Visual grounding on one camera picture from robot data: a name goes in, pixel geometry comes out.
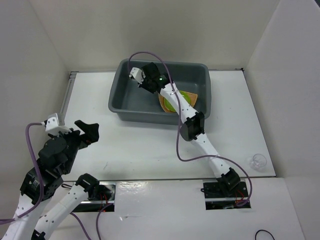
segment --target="white tabletop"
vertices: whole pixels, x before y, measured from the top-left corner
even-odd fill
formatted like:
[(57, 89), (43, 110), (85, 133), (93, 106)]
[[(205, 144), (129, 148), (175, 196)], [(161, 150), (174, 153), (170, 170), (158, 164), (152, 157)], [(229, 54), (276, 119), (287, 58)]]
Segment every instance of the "white tabletop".
[[(114, 212), (99, 218), (103, 240), (253, 240), (259, 229), (277, 240), (304, 240), (283, 178), (255, 178), (251, 209), (206, 210), (202, 180), (118, 182)], [(68, 189), (59, 188), (47, 209)], [(97, 212), (76, 213), (96, 240)], [(53, 232), (51, 240), (86, 237), (73, 216)], [(258, 240), (272, 240), (261, 233)]]
[[(99, 123), (100, 139), (78, 152), (72, 171), (63, 176), (74, 181), (83, 173), (99, 180), (152, 180), (213, 178), (205, 159), (181, 162), (176, 156), (177, 127), (172, 125), (121, 121), (108, 109), (114, 72), (77, 73), (64, 109), (65, 124), (77, 129), (74, 121)], [(221, 156), (238, 162), (251, 177), (275, 176), (257, 114), (242, 71), (210, 71), (211, 115), (205, 132)], [(200, 153), (180, 141), (183, 158)], [(267, 165), (260, 171), (250, 168), (249, 158), (262, 154)], [(232, 166), (240, 176), (244, 174)]]

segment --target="red wire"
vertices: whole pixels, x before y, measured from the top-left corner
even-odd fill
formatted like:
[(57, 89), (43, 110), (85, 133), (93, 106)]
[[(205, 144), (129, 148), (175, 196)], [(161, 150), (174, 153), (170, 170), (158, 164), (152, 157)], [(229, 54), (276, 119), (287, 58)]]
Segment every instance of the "red wire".
[(108, 198), (107, 198), (107, 195), (104, 193), (103, 194), (104, 195), (104, 199), (105, 199), (105, 204), (108, 204)]
[(241, 194), (242, 196), (241, 200), (243, 200), (245, 198), (245, 195), (239, 189), (237, 191)]
[(237, 202), (237, 192), (235, 192), (235, 203), (237, 204), (238, 202)]
[(101, 208), (102, 208), (102, 195), (101, 195), (101, 193), (100, 193), (100, 201), (101, 201), (101, 205), (100, 205), (100, 207), (99, 207), (99, 211), (100, 211)]

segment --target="white wall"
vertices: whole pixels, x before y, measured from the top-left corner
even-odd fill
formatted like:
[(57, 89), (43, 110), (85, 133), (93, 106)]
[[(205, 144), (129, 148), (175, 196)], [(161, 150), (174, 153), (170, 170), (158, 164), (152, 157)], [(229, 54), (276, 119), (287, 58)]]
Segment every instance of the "white wall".
[[(0, 2), (0, 33), (0, 182), (21, 183), (32, 168), (25, 127), (60, 110), (68, 72), (28, 1)], [(31, 133), (38, 151), (47, 137)]]
[(30, 0), (66, 65), (115, 70), (132, 53), (245, 67), (279, 0)]
[(319, 239), (320, 8), (314, 0), (280, 1), (244, 74), (305, 237)]
[[(0, 219), (8, 219), (14, 216), (19, 202), (21, 182), (0, 182)], [(6, 233), (9, 225), (0, 225), (0, 238)]]

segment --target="plastic tub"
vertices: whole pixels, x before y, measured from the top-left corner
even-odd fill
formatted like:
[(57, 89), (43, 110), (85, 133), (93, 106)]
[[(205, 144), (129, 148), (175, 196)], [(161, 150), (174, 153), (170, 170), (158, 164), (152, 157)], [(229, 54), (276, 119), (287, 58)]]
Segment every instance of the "plastic tub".
[[(157, 61), (131, 60), (130, 68), (141, 68), (150, 62), (154, 62), (161, 73), (166, 72)], [(194, 108), (208, 118), (211, 113), (211, 80), (207, 66), (200, 63), (165, 63), (180, 91), (198, 95)], [(157, 92), (152, 94), (129, 78), (127, 64), (128, 59), (123, 60), (116, 70), (108, 102), (110, 111), (117, 113), (123, 121), (178, 125), (178, 114), (164, 112)]]

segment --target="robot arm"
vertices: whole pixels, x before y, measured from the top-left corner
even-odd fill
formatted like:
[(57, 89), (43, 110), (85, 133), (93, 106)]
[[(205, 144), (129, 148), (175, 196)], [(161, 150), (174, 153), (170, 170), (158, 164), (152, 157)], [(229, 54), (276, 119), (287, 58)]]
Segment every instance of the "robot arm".
[[(172, 87), (168, 76), (161, 74), (153, 62), (143, 66), (142, 69), (133, 67), (129, 77), (138, 82), (139, 88), (143, 88), (150, 93), (158, 92), (169, 101), (177, 113), (179, 113), (178, 97), (181, 107), (180, 119), (182, 126), (180, 128), (180, 134), (182, 138), (196, 146), (205, 155), (219, 155), (205, 133), (204, 114), (196, 111), (188, 104), (178, 91), (176, 84), (173, 82)], [(228, 195), (240, 182), (239, 175), (223, 159), (209, 157), (208, 162), (214, 175), (217, 177), (221, 190)]]
[(70, 173), (78, 150), (99, 140), (97, 123), (85, 124), (80, 120), (76, 121), (75, 124), (84, 131), (84, 134), (80, 134), (80, 130), (65, 127), (61, 116), (55, 113), (49, 116), (44, 124), (45, 131), (51, 139), (38, 153), (37, 165), (44, 191), (41, 203), (25, 216), (18, 217), (33, 207), (40, 197), (39, 178), (35, 168), (32, 168), (26, 174), (20, 188), (21, 195), (14, 214), (15, 221), (10, 224), (3, 240), (47, 240), (59, 223), (81, 201), (97, 193), (98, 180), (87, 173), (80, 176), (71, 192), (37, 224), (56, 189), (63, 183), (62, 175)]
[(37, 221), (32, 240), (48, 240), (60, 223), (82, 202), (95, 198), (99, 181), (90, 174), (81, 175), (68, 194)]

